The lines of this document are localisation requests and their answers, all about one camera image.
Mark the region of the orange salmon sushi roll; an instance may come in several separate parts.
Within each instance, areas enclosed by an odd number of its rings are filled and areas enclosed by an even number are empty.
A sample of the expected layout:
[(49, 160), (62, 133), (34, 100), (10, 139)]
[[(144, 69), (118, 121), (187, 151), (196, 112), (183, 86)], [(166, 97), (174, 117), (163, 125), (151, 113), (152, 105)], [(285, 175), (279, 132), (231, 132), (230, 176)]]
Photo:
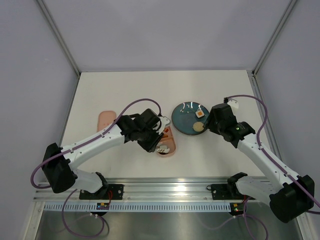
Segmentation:
[(199, 109), (195, 112), (195, 115), (198, 119), (201, 119), (205, 116), (205, 112), (202, 109)]

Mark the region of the pink divided lunch box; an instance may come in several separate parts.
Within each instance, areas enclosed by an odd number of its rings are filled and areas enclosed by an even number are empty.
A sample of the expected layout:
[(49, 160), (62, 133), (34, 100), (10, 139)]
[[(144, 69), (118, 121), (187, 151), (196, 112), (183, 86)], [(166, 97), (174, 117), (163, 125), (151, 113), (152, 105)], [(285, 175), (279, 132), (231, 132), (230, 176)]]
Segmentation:
[(175, 143), (175, 139), (174, 139), (171, 127), (168, 126), (167, 128), (169, 129), (169, 131), (168, 132), (164, 132), (163, 131), (163, 134), (164, 135), (168, 135), (168, 137), (167, 138), (163, 138), (162, 137), (160, 142), (157, 144), (157, 146), (159, 146), (159, 145), (167, 145), (170, 148), (169, 153), (168, 154), (161, 154), (161, 153), (158, 153), (157, 151), (155, 151), (158, 156), (163, 157), (163, 158), (164, 157), (170, 157), (170, 156), (174, 155), (175, 152), (176, 152), (176, 149), (177, 149), (177, 146), (176, 146), (176, 143)]

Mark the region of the white cat paw tongs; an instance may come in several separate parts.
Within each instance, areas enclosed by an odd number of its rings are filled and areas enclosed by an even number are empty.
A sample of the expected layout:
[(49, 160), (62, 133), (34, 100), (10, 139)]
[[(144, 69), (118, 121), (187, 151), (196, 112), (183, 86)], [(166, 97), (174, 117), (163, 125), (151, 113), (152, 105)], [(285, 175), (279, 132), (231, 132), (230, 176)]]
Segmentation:
[(165, 144), (161, 144), (157, 146), (156, 152), (159, 154), (168, 154), (170, 152), (170, 148)]

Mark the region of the pink lunch box lid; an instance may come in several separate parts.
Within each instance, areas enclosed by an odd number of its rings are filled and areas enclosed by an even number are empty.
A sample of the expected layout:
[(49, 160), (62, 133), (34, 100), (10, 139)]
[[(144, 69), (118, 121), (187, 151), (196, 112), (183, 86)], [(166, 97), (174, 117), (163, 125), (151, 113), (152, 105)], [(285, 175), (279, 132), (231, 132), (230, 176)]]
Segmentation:
[(114, 111), (112, 110), (102, 111), (98, 115), (97, 132), (103, 129), (106, 129), (106, 127), (112, 124), (116, 118), (117, 118), (117, 114)]

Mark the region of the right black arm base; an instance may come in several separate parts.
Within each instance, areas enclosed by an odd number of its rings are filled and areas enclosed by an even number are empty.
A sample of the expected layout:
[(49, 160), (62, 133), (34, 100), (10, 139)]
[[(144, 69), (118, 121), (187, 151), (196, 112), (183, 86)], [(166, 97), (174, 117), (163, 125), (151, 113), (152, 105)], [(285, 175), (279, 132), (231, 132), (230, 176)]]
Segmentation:
[(211, 193), (213, 200), (240, 200), (244, 201), (248, 196), (244, 196), (237, 190), (230, 190), (228, 184), (210, 184), (206, 186), (206, 190)]

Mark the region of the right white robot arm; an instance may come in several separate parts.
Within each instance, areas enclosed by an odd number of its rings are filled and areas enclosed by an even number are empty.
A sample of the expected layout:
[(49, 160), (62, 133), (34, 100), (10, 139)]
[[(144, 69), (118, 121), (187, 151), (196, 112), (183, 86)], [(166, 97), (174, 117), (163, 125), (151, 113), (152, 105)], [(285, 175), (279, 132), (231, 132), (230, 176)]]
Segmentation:
[(269, 206), (283, 223), (288, 223), (314, 206), (315, 182), (286, 166), (259, 139), (247, 122), (238, 122), (232, 108), (220, 103), (211, 108), (204, 127), (223, 137), (246, 155), (265, 175), (269, 184), (244, 172), (227, 179), (227, 193), (232, 198), (252, 197)]

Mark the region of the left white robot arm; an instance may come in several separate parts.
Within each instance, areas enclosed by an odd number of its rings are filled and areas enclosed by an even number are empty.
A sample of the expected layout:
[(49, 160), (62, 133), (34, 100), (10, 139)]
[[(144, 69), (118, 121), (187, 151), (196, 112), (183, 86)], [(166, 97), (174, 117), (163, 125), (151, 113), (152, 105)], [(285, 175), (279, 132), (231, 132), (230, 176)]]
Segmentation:
[(148, 153), (156, 150), (171, 121), (151, 109), (141, 114), (122, 115), (96, 134), (59, 147), (53, 143), (46, 149), (42, 171), (55, 194), (78, 189), (103, 199), (109, 191), (106, 178), (99, 172), (80, 170), (79, 166), (94, 156), (128, 142), (137, 144)]

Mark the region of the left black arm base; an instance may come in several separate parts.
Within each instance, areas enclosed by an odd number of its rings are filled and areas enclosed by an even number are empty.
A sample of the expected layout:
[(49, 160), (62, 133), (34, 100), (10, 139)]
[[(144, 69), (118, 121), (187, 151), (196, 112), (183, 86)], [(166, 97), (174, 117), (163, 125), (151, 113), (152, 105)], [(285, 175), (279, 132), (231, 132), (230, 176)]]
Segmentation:
[(97, 191), (90, 193), (85, 190), (81, 190), (79, 193), (80, 200), (122, 200), (124, 193), (123, 184), (109, 184), (107, 190)]

